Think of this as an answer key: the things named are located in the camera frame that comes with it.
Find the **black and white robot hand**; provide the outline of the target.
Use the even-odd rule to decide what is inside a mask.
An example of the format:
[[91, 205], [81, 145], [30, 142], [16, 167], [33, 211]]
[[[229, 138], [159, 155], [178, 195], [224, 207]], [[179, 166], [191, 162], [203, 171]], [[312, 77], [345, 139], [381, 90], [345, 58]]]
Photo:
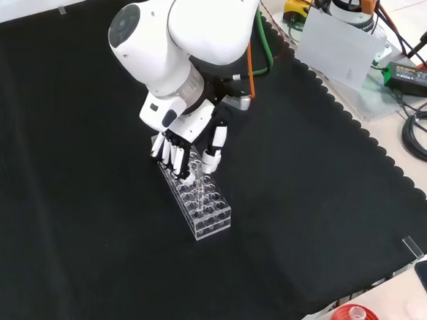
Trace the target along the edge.
[[192, 183], [189, 154], [200, 136], [208, 131], [208, 144], [202, 154], [204, 173], [216, 171], [222, 159], [222, 148], [227, 138], [227, 122], [217, 115], [213, 103], [205, 99], [190, 113], [185, 113], [185, 102], [178, 95], [158, 98], [148, 93], [139, 113], [147, 126], [157, 131], [150, 156], [173, 173], [176, 180]]

